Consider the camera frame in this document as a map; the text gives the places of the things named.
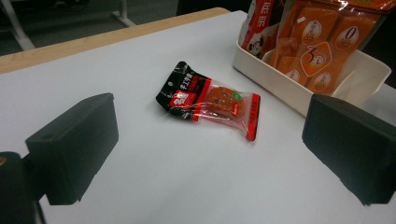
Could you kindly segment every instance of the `white tray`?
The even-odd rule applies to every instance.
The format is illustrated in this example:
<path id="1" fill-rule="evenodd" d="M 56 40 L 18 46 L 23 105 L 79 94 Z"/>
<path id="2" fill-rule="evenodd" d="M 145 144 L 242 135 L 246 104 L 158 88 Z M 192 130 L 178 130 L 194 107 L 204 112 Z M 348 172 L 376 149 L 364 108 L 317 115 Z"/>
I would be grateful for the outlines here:
<path id="1" fill-rule="evenodd" d="M 271 52 L 264 56 L 263 62 L 241 49 L 238 44 L 236 46 L 233 66 L 306 116 L 313 92 L 265 63 Z M 331 96 L 360 106 L 379 90 L 390 72 L 384 63 L 356 50 L 344 64 L 338 87 Z"/>

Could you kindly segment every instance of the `white tabletop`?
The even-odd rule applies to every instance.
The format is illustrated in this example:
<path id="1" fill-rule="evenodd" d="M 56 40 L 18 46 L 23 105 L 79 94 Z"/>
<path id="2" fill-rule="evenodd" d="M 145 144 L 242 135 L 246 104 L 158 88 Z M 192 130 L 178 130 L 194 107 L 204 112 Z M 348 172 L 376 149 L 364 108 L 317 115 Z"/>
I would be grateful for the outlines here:
<path id="1" fill-rule="evenodd" d="M 26 138 L 80 100 L 115 96 L 120 141 L 81 202 L 40 201 L 49 224 L 396 222 L 396 197 L 363 206 L 304 145 L 304 117 L 233 68 L 245 18 L 233 12 L 0 76 L 0 148 L 22 156 Z M 255 142 L 165 113 L 155 96 L 179 61 L 262 97 Z M 395 96 L 383 86 L 364 108 L 395 125 Z"/>

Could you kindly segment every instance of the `red snack package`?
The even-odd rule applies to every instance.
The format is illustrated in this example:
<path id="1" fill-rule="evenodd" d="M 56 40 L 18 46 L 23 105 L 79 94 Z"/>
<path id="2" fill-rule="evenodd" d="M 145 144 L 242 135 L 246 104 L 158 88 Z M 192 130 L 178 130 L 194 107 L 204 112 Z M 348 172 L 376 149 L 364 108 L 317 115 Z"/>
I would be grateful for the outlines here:
<path id="1" fill-rule="evenodd" d="M 239 36 L 239 46 L 261 59 L 276 45 L 282 11 L 279 0 L 252 0 Z"/>
<path id="2" fill-rule="evenodd" d="M 260 95 L 236 91 L 196 73 L 185 62 L 177 64 L 156 100 L 175 117 L 210 119 L 240 130 L 248 141 L 256 139 Z"/>

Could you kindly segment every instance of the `plastic wrapper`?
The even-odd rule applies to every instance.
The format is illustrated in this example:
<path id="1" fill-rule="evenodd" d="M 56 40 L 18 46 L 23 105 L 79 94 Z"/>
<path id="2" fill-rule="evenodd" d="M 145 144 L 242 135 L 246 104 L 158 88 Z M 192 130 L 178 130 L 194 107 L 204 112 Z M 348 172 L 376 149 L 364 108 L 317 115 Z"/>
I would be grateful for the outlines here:
<path id="1" fill-rule="evenodd" d="M 394 6 L 394 0 L 288 0 L 270 64 L 312 92 L 331 94 L 349 55 Z"/>
<path id="2" fill-rule="evenodd" d="M 179 62 L 156 97 L 171 115 L 198 121 L 199 118 L 234 127 L 248 141 L 256 138 L 260 95 L 236 91 Z"/>

